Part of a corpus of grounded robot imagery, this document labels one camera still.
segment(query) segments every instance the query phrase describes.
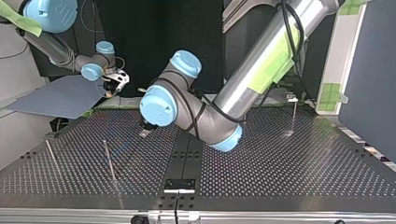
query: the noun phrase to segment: light blue joint cap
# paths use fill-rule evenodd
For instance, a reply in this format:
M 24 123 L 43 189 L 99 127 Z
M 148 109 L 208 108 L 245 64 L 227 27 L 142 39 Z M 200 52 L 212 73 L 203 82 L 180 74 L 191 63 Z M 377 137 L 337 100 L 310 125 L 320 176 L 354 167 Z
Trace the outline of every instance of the light blue joint cap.
M 103 68 L 96 63 L 87 63 L 82 66 L 81 74 L 89 81 L 96 81 L 103 74 Z
M 242 127 L 238 125 L 230 137 L 228 137 L 226 140 L 218 144 L 212 145 L 211 147 L 220 150 L 222 152 L 229 152 L 233 150 L 236 147 L 236 145 L 238 145 L 239 139 L 241 139 L 242 137 L 242 133 L 243 133 Z
M 178 50 L 171 59 L 171 64 L 186 76 L 198 78 L 202 70 L 201 62 L 186 50 Z
M 72 27 L 77 9 L 77 0 L 30 0 L 23 16 L 38 21 L 44 31 L 59 34 Z
M 103 54 L 114 54 L 116 51 L 114 50 L 114 46 L 112 43 L 108 41 L 101 41 L 96 44 L 96 51 Z
M 150 124 L 165 127 L 175 121 L 177 104 L 166 88 L 153 85 L 140 102 L 140 113 Z

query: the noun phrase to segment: gray cardboard sheet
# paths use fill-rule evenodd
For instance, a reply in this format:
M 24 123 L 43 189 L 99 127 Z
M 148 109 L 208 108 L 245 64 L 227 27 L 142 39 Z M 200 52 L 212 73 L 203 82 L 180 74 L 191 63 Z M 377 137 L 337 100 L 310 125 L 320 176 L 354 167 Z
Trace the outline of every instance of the gray cardboard sheet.
M 18 99 L 8 109 L 60 117 L 77 119 L 85 111 L 91 109 L 103 93 L 102 79 L 91 82 L 83 76 L 62 77 L 54 82 Z

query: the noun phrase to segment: perforated metal table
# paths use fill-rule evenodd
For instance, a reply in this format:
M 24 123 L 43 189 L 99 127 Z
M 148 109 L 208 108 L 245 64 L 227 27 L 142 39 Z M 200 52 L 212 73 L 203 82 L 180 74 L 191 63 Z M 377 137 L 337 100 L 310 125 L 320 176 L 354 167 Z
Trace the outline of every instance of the perforated metal table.
M 0 171 L 0 223 L 20 214 L 48 218 L 43 214 L 51 209 L 58 217 L 90 214 L 104 223 L 158 211 L 172 217 L 175 210 L 180 217 L 206 211 L 261 221 L 294 214 L 396 222 L 396 174 L 308 108 L 299 108 L 295 120 L 291 107 L 252 110 L 230 153 L 176 126 L 141 138 L 138 119 L 138 111 L 97 111 L 51 141 L 56 160 L 43 144 Z M 194 180 L 195 193 L 165 194 L 169 179 Z

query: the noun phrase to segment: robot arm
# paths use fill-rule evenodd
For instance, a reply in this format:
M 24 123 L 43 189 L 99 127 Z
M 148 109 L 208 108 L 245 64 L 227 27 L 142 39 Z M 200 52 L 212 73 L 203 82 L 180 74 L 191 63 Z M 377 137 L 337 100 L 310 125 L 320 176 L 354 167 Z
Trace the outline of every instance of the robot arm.
M 43 33 L 40 37 L 17 29 L 27 42 L 49 56 L 50 61 L 59 67 L 81 72 L 89 81 L 100 77 L 104 80 L 107 97 L 111 97 L 129 82 L 129 76 L 116 67 L 115 50 L 111 43 L 101 41 L 96 45 L 92 57 L 76 55 L 60 38 L 53 33 L 68 30 L 77 18 L 77 0 L 5 0 L 15 11 L 40 22 Z
M 310 36 L 324 17 L 335 13 L 344 2 L 289 0 L 305 35 L 299 36 L 297 21 L 288 17 L 294 42 Z M 285 20 L 279 10 L 210 106 L 189 93 L 191 83 L 201 72 L 201 63 L 191 53 L 180 50 L 141 101 L 144 127 L 161 127 L 174 122 L 210 146 L 230 151 L 243 133 L 239 121 L 260 95 L 292 68 L 291 58 Z

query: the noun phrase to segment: white wall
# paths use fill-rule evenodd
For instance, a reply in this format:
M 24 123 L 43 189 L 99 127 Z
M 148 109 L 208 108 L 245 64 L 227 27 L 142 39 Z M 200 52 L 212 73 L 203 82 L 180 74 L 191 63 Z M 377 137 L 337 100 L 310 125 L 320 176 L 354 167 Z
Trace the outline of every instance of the white wall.
M 25 45 L 15 27 L 0 25 L 0 58 L 21 52 Z M 18 97 L 44 85 L 30 49 L 20 56 L 0 60 L 0 170 L 38 146 L 50 132 L 52 118 L 5 109 Z

